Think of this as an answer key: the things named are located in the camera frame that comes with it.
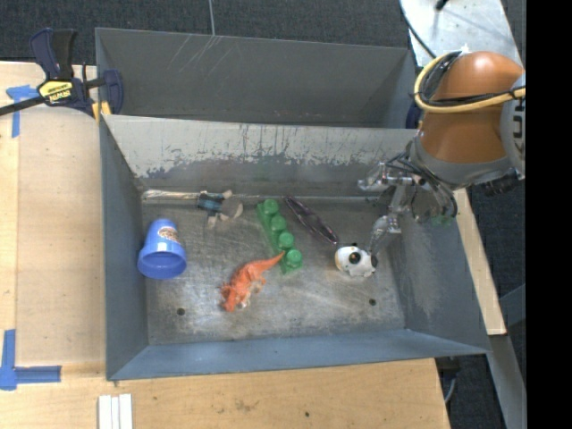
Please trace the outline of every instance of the yellow label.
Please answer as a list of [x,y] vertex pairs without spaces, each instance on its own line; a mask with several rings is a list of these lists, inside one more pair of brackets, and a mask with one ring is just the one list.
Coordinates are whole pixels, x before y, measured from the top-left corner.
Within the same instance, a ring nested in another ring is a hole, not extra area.
[[43,84],[38,92],[42,97],[47,97],[50,103],[57,102],[72,95],[73,84],[69,81],[49,81]]

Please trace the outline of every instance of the toy dinosaur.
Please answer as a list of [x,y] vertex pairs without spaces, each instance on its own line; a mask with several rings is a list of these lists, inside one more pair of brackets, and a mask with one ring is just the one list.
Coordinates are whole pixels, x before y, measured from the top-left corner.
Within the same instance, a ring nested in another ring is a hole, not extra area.
[[224,298],[223,308],[226,311],[234,311],[237,305],[241,308],[247,307],[251,291],[259,292],[266,284],[262,272],[278,264],[282,256],[284,256],[284,251],[270,259],[251,261],[240,267],[232,276],[231,282],[221,287],[221,294]]

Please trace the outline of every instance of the plastic cup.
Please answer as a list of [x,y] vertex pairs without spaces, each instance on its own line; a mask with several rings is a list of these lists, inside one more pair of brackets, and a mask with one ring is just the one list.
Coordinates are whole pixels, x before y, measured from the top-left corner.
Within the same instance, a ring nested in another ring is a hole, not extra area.
[[177,227],[169,219],[154,220],[139,252],[137,268],[149,278],[166,280],[184,272],[187,254],[179,241]]

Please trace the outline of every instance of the toy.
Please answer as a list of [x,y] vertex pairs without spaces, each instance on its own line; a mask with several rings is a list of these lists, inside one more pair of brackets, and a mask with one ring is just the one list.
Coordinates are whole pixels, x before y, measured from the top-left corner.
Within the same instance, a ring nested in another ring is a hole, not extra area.
[[340,239],[335,231],[322,219],[314,213],[310,208],[300,202],[293,196],[284,197],[284,202],[296,215],[298,220],[306,227],[315,237],[321,238],[332,245],[337,245]]
[[355,244],[350,247],[339,248],[334,259],[340,270],[354,277],[367,278],[375,272],[377,266],[377,258],[358,248]]
[[262,276],[262,272],[278,264],[284,254],[285,252],[283,251],[270,259],[251,261],[240,267],[232,276],[231,282],[221,287],[221,294],[224,298],[222,307],[229,312],[234,311],[237,305],[240,308],[247,307],[252,290],[260,292],[266,284],[266,279]]
[[217,219],[227,221],[238,218],[244,209],[242,202],[232,197],[231,190],[226,190],[222,194],[209,194],[205,190],[201,191],[197,200],[197,208],[207,211],[209,229],[215,227]]
[[282,272],[289,273],[301,268],[302,253],[294,247],[294,236],[288,230],[288,224],[280,213],[278,202],[273,198],[267,198],[257,204],[257,217],[274,252],[286,253],[284,259],[280,261]]

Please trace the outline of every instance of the blue tape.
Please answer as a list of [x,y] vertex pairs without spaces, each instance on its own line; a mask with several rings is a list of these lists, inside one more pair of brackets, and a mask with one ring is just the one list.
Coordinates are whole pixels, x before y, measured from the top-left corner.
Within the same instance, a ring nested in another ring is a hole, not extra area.
[[16,331],[4,332],[2,365],[0,366],[0,390],[14,391],[18,384],[59,383],[61,366],[16,367]]
[[[20,102],[21,100],[27,100],[28,98],[34,98],[39,96],[39,93],[31,88],[28,84],[26,86],[17,86],[15,88],[8,88],[6,94],[14,101]],[[20,135],[20,112],[14,112],[12,117],[12,138],[18,137]]]

